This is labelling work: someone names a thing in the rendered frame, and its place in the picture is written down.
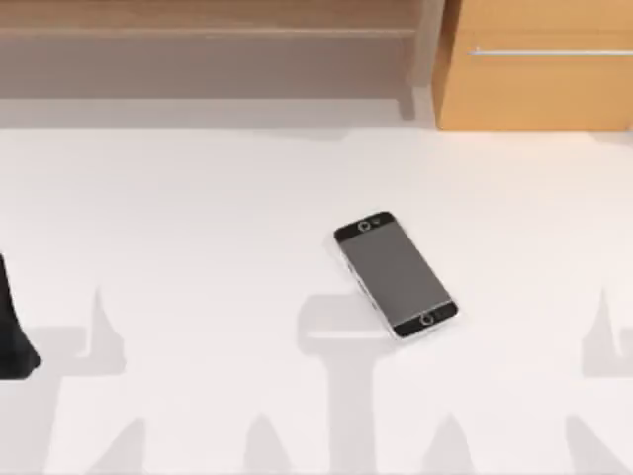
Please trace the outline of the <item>wooden drawer front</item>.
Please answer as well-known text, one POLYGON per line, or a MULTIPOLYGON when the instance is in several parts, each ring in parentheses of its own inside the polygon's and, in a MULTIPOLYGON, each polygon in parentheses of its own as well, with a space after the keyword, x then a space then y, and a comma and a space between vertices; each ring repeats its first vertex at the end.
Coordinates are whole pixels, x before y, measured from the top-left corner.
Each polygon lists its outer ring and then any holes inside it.
POLYGON ((633 57, 480 57, 475 49, 633 49, 633 33, 462 32, 442 42, 433 106, 446 131, 633 129, 633 57))

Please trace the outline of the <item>open wooden shelf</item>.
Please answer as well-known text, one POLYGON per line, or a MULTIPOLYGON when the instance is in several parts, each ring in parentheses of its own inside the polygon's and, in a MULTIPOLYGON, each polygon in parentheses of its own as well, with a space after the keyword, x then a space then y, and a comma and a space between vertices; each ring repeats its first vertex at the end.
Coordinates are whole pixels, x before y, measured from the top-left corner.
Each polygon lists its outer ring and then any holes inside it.
POLYGON ((0 0, 0 100, 389 100, 414 114, 446 0, 0 0))

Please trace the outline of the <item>black and silver smartphone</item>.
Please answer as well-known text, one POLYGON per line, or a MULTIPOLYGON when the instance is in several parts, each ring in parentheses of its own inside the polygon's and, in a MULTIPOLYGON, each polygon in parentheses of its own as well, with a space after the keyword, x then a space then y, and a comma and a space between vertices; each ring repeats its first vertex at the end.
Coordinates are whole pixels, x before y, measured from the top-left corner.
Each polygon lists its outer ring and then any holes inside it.
POLYGON ((458 315, 456 301, 391 212, 346 224, 333 236, 361 289, 396 337, 430 332, 458 315))

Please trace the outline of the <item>wooden cupboard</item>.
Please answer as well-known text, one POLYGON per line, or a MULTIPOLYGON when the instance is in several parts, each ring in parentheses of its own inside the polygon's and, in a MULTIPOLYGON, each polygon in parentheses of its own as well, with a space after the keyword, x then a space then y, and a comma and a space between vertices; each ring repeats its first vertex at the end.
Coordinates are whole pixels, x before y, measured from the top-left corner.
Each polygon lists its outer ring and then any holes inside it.
POLYGON ((445 0, 432 100, 447 131, 633 129, 633 0, 445 0))

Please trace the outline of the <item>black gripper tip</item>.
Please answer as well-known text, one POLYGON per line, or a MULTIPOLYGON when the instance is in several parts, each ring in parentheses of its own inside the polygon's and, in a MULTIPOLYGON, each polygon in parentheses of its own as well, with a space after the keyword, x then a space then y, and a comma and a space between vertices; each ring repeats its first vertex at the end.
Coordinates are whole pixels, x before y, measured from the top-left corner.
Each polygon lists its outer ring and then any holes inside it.
POLYGON ((0 253, 0 381, 27 379, 40 365, 41 357, 19 322, 0 253))

